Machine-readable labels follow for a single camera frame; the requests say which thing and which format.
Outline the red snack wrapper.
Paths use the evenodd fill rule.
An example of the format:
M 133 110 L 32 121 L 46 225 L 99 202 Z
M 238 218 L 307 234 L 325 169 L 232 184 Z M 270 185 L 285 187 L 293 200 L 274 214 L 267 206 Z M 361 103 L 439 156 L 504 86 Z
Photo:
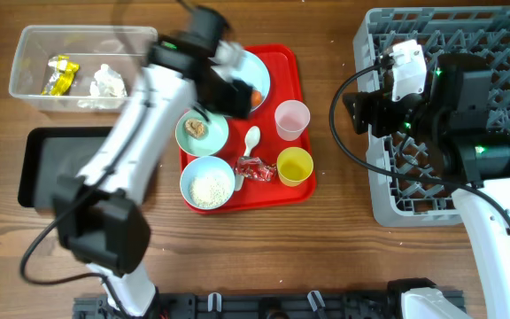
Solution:
M 235 172 L 247 179 L 271 182 L 277 175 L 277 168 L 259 157 L 242 156 L 235 164 Z

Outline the light blue bowl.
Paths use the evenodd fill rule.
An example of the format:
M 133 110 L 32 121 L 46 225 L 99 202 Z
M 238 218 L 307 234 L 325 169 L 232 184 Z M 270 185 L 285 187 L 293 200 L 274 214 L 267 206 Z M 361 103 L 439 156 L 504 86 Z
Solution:
M 236 179 L 223 159 L 204 156 L 192 160 L 180 178 L 185 201 L 199 210 L 215 210 L 226 204 L 235 191 Z

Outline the white napkin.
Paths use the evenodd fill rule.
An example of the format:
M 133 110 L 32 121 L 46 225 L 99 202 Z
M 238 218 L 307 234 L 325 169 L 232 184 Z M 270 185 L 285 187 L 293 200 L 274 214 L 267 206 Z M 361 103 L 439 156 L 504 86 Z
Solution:
M 77 105 L 83 109 L 116 110 L 122 107 L 128 96 L 125 83 L 119 73 L 102 64 L 94 73 L 90 83 L 89 96 L 79 100 Z

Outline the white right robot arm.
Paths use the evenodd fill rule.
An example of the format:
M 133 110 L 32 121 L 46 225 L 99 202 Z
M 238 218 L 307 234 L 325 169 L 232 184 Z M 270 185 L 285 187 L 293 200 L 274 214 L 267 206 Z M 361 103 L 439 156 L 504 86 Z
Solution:
M 344 103 L 354 130 L 380 136 L 398 130 L 425 144 L 434 178 L 418 183 L 451 188 L 452 202 L 467 230 L 480 276 L 487 314 L 510 318 L 510 136 L 487 129 L 492 71 L 484 58 L 446 53 L 437 58 L 427 97 L 409 94 L 348 93 L 360 76 L 390 67 L 384 58 L 347 79 L 332 105 Z

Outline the white rice pile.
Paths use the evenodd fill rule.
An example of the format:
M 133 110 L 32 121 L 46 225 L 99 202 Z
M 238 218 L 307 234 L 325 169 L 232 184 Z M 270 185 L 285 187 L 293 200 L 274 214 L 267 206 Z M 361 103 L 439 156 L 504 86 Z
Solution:
M 232 194 L 232 185 L 222 171 L 208 172 L 192 179 L 189 195 L 195 206 L 211 210 L 225 204 Z

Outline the brown food scrap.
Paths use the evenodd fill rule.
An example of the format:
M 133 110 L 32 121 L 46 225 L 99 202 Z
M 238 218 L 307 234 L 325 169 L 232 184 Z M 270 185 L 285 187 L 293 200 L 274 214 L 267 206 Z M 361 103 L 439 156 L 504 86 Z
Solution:
M 198 119 L 190 118 L 184 122 L 184 129 L 186 133 L 196 139 L 203 138 L 206 134 L 205 124 Z

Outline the yellow foil wrapper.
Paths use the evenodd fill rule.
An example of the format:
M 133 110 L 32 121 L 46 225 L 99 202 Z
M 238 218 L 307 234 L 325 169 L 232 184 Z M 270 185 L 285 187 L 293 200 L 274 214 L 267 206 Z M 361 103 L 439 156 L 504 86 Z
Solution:
M 48 66 L 53 69 L 53 73 L 45 84 L 41 95 L 64 96 L 73 84 L 80 65 L 73 62 L 67 55 L 57 55 L 49 60 Z

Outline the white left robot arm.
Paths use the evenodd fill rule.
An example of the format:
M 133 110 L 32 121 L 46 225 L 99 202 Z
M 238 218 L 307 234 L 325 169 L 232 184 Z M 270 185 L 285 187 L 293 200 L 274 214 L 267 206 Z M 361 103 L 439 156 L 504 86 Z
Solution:
M 251 85 L 232 76 L 243 48 L 225 40 L 229 29 L 220 13 L 198 6 L 186 30 L 160 36 L 97 153 L 76 177 L 58 178 L 59 243 L 101 279 L 121 317 L 158 314 L 158 290 L 143 265 L 151 229 L 140 205 L 174 126 L 193 108 L 237 119 L 251 112 Z

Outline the orange carrot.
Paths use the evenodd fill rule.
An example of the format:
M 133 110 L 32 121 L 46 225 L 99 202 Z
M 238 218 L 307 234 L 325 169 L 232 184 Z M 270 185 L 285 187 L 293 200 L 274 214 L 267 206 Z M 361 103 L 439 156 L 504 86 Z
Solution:
M 251 93 L 251 107 L 252 108 L 258 107 L 262 102 L 263 102 L 262 94 L 259 91 L 254 90 Z

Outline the pink plastic cup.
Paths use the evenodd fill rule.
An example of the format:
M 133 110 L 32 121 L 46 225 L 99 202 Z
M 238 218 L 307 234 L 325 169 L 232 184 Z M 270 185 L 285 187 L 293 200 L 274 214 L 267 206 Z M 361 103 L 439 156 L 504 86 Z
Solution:
M 277 134 L 285 141 L 298 139 L 308 126 L 310 119 L 309 109 L 298 100 L 280 103 L 274 113 Z

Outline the mint green bowl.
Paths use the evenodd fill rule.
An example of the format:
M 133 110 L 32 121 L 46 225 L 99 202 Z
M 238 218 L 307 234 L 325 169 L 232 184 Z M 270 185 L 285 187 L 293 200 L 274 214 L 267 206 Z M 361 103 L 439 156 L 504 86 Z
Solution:
M 184 122 L 190 118 L 201 120 L 205 124 L 206 134 L 203 138 L 196 139 L 186 133 Z M 209 112 L 203 116 L 195 110 L 188 111 L 179 119 L 175 128 L 175 138 L 181 150 L 195 157 L 216 154 L 226 144 L 228 136 L 227 119 L 222 115 Z

